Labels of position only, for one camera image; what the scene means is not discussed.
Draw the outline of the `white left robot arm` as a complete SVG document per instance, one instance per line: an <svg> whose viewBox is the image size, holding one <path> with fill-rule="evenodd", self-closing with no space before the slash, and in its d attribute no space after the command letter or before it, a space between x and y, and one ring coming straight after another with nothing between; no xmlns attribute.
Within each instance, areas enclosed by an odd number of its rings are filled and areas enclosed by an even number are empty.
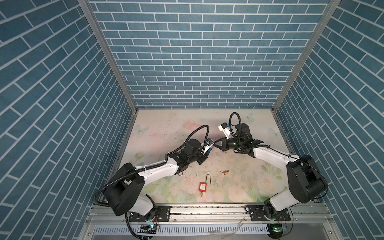
<svg viewBox="0 0 384 240"><path fill-rule="evenodd" d="M134 213L146 221L152 220L159 207L150 196L142 195L143 188L160 179L181 174L193 162L201 165L213 145L210 138L203 146L198 140L190 139L184 142L180 151L166 155L163 161L144 167L134 167L130 163L123 165L102 190L108 206L116 216Z"/></svg>

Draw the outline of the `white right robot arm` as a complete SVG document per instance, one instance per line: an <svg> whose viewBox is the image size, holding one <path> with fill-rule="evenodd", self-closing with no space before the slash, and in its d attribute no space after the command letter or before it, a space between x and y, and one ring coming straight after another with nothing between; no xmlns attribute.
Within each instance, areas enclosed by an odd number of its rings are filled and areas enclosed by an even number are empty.
<svg viewBox="0 0 384 240"><path fill-rule="evenodd" d="M263 141L253 139L247 124L235 125L236 131L233 132L231 124L223 123L219 130L225 135L218 140L221 151L233 149L237 154L263 160L287 172L288 188L264 202L263 211L267 219L272 220L287 208L305 204L328 191L328 182L311 156L291 155L273 149Z"/></svg>

